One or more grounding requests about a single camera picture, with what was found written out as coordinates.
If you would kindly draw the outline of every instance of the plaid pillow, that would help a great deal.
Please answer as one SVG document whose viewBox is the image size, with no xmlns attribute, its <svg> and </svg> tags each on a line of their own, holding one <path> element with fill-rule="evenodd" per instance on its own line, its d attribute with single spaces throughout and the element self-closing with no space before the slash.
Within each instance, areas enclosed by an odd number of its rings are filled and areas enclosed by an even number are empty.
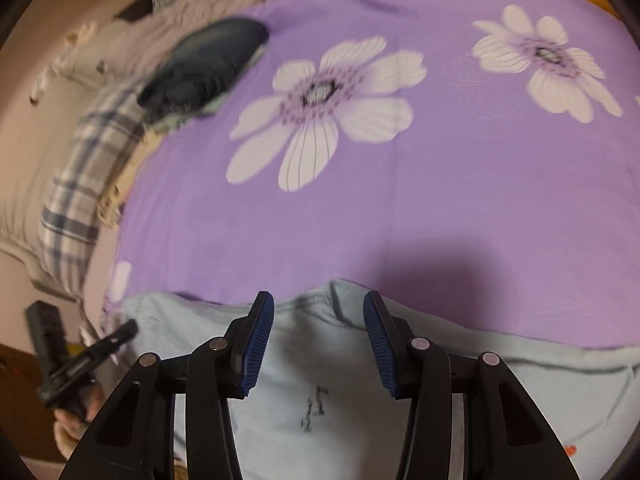
<svg viewBox="0 0 640 480">
<path fill-rule="evenodd" d="M 69 162 L 54 175 L 47 193 L 38 233 L 40 260 L 77 298 L 98 237 L 98 200 L 144 133 L 144 112 L 136 103 L 144 85 L 129 79 L 98 94 L 80 117 Z"/>
</svg>

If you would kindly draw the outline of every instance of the flower petal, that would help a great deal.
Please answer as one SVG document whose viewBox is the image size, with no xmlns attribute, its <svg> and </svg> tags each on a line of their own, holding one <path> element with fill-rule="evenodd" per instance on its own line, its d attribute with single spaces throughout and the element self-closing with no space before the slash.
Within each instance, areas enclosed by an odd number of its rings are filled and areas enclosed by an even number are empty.
<svg viewBox="0 0 640 480">
<path fill-rule="evenodd" d="M 232 140 L 242 139 L 254 131 L 266 126 L 278 115 L 282 96 L 261 97 L 242 110 L 238 124 L 229 133 Z"/>
<path fill-rule="evenodd" d="M 502 12 L 502 20 L 509 30 L 523 36 L 533 34 L 533 24 L 521 6 L 510 5 Z"/>
<path fill-rule="evenodd" d="M 531 60 L 518 54 L 508 44 L 495 36 L 485 36 L 478 41 L 471 53 L 480 59 L 480 67 L 486 72 L 518 73 L 525 70 Z"/>
<path fill-rule="evenodd" d="M 474 26 L 487 34 L 495 36 L 498 40 L 504 41 L 513 35 L 511 31 L 504 28 L 500 23 L 478 20 L 474 22 Z"/>
<path fill-rule="evenodd" d="M 288 61 L 283 64 L 273 76 L 273 89 L 279 92 L 289 92 L 307 77 L 316 73 L 316 66 L 308 59 Z"/>
<path fill-rule="evenodd" d="M 547 112 L 569 112 L 581 123 L 593 121 L 591 103 L 572 79 L 537 70 L 527 84 L 527 91 L 536 104 Z"/>
<path fill-rule="evenodd" d="M 571 56 L 580 70 L 598 79 L 604 79 L 604 70 L 600 68 L 593 56 L 586 50 L 573 47 L 568 48 L 565 52 Z"/>
<path fill-rule="evenodd" d="M 599 102 L 607 112 L 616 117 L 622 117 L 620 104 L 600 81 L 590 75 L 580 74 L 578 82 L 587 95 Z"/>
<path fill-rule="evenodd" d="M 283 191 L 297 191 L 324 170 L 338 146 L 338 127 L 332 118 L 311 119 L 291 139 L 278 175 Z"/>
<path fill-rule="evenodd" d="M 340 127 L 356 142 L 389 142 L 414 120 L 411 105 L 402 98 L 355 99 L 336 110 Z"/>
<path fill-rule="evenodd" d="M 293 129 L 277 123 L 246 140 L 226 168 L 226 181 L 240 184 L 260 173 L 284 147 Z"/>
<path fill-rule="evenodd" d="M 373 36 L 363 41 L 345 41 L 330 48 L 320 60 L 320 70 L 332 66 L 360 66 L 376 57 L 386 47 L 386 39 Z"/>
<path fill-rule="evenodd" d="M 427 75 L 422 58 L 420 52 L 413 50 L 399 50 L 385 56 L 366 68 L 367 78 L 361 88 L 366 93 L 390 94 L 415 86 Z"/>
<path fill-rule="evenodd" d="M 545 16 L 538 20 L 538 34 L 545 40 L 553 41 L 555 44 L 564 45 L 569 41 L 569 35 L 564 30 L 562 23 L 553 16 Z"/>
</svg>

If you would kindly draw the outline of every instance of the light blue fabric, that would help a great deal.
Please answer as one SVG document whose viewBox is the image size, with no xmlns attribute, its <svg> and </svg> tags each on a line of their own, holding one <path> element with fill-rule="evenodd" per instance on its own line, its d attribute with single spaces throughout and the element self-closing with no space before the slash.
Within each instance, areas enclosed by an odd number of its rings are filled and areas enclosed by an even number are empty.
<svg viewBox="0 0 640 480">
<path fill-rule="evenodd" d="M 247 399 L 230 404 L 246 478 L 395 475 L 408 403 L 391 399 L 380 384 L 362 320 L 365 293 L 363 287 L 336 281 L 276 306 L 257 387 Z M 600 480 L 638 423 L 640 381 L 634 369 L 640 349 L 586 351 L 475 332 L 391 300 L 386 304 L 416 334 L 450 352 L 500 354 L 562 443 L 577 447 L 572 460 L 582 480 Z M 124 318 L 136 319 L 140 326 L 130 349 L 162 358 L 188 354 L 222 335 L 247 310 L 166 293 L 136 296 L 123 304 Z M 175 432 L 176 453 L 185 458 L 183 396 L 176 402 Z M 460 441 L 454 441 L 453 463 L 462 450 Z"/>
</svg>

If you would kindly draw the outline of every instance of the bed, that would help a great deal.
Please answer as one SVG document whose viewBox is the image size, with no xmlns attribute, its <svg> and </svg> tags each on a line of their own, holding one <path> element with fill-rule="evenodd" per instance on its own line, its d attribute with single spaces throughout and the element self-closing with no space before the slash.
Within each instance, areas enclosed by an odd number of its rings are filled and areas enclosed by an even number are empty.
<svg viewBox="0 0 640 480">
<path fill-rule="evenodd" d="M 164 358 L 266 288 L 283 305 L 283 330 L 305 326 L 326 354 L 318 340 L 355 347 L 362 333 L 340 339 L 314 320 L 361 326 L 354 306 L 376 288 L 438 344 L 503 355 L 583 480 L 634 478 L 638 4 L 610 0 L 625 29 L 582 0 L 472 1 L 268 0 L 249 10 L 268 24 L 267 51 L 215 117 L 182 127 L 142 167 L 120 231 L 100 230 L 87 313 L 103 331 L 135 317 L 148 327 L 135 352 Z M 266 359 L 267 370 L 288 362 Z M 305 376 L 305 366 L 287 379 L 315 387 L 322 376 L 335 391 L 354 373 Z M 252 420 L 282 392 L 267 374 L 264 393 L 232 410 L 239 452 L 253 449 L 262 433 Z M 367 409 L 396 420 L 360 382 L 345 398 L 372 395 Z M 304 403 L 302 386 L 297 395 Z M 282 431 L 272 453 L 294 446 Z M 348 447 L 340 454 L 320 435 L 299 453 L 331 449 L 344 468 L 297 466 L 352 478 L 368 453 L 387 472 L 395 440 L 380 442 L 386 454 L 367 440 L 350 461 Z M 256 476 L 260 457 L 241 456 Z"/>
</svg>

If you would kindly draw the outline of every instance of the ribbed blue pad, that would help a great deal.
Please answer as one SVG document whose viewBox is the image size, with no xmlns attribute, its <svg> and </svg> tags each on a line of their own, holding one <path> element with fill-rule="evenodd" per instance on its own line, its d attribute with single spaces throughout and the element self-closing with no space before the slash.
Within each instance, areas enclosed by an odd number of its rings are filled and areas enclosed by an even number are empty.
<svg viewBox="0 0 640 480">
<path fill-rule="evenodd" d="M 264 351 L 267 348 L 267 341 L 273 326 L 274 304 L 270 296 L 265 302 L 258 315 L 257 322 L 252 332 L 244 355 L 244 376 L 240 381 L 240 391 L 243 395 L 249 395 L 249 390 L 258 381 L 258 373 L 262 365 Z"/>
<path fill-rule="evenodd" d="M 378 365 L 378 373 L 382 385 L 389 391 L 392 397 L 396 396 L 398 383 L 396 382 L 396 360 L 391 352 L 385 331 L 380 325 L 380 319 L 373 304 L 365 301 L 362 306 L 364 324 L 367 327 L 369 341 L 373 355 Z"/>
</svg>

